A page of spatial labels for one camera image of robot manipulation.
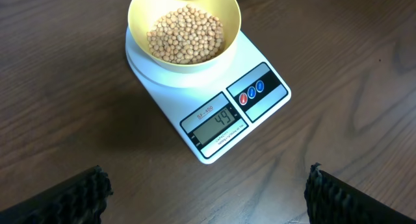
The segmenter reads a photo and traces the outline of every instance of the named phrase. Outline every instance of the kitchen scale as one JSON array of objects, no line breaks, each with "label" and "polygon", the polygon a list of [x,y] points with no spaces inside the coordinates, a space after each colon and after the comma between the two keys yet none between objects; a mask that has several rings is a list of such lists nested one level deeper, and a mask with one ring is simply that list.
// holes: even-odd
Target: kitchen scale
[{"label": "kitchen scale", "polygon": [[291,90],[240,31],[228,58],[198,73],[160,67],[134,41],[125,51],[131,69],[192,152],[213,163],[291,98]]}]

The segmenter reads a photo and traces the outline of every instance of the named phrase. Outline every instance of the wood grain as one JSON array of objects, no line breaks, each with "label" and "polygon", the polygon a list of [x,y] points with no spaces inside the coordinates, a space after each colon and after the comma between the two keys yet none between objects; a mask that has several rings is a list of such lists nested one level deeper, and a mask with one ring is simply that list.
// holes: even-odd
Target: wood grain
[{"label": "wood grain", "polygon": [[100,165],[104,223],[306,222],[311,164],[416,218],[416,0],[237,0],[292,99],[212,165],[125,60],[130,0],[0,0],[0,210]]}]

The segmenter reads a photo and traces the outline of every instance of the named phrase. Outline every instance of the bowl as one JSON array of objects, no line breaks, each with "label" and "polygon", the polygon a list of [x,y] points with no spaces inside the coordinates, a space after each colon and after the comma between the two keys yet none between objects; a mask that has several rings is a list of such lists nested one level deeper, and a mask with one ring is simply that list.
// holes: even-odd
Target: bowl
[{"label": "bowl", "polygon": [[[199,64],[173,64],[153,56],[149,49],[146,33],[153,24],[171,11],[192,3],[196,8],[203,9],[219,17],[224,30],[224,48],[220,54]],[[129,7],[128,23],[131,34],[137,45],[161,67],[178,73],[195,73],[208,69],[214,63],[232,59],[230,47],[235,44],[241,28],[241,13],[236,0],[132,0]]]}]

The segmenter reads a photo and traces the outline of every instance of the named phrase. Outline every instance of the red button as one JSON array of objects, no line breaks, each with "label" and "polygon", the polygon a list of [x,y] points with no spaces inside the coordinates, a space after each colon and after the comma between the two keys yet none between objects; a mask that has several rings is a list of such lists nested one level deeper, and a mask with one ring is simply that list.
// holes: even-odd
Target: red button
[{"label": "red button", "polygon": [[240,99],[240,104],[241,105],[247,104],[248,97],[247,97],[247,94],[246,93],[240,94],[240,98],[239,99]]}]

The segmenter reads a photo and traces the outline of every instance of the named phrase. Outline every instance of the digital display screen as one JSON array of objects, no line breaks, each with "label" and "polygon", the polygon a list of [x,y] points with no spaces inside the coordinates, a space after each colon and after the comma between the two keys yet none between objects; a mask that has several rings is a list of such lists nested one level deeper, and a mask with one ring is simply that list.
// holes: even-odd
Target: digital display screen
[{"label": "digital display screen", "polygon": [[203,125],[199,126],[194,135],[201,142],[201,144],[207,143],[209,139],[218,134],[221,130],[225,129],[234,122],[235,118],[229,112],[228,108],[223,108],[216,113],[211,119],[206,121]]}]

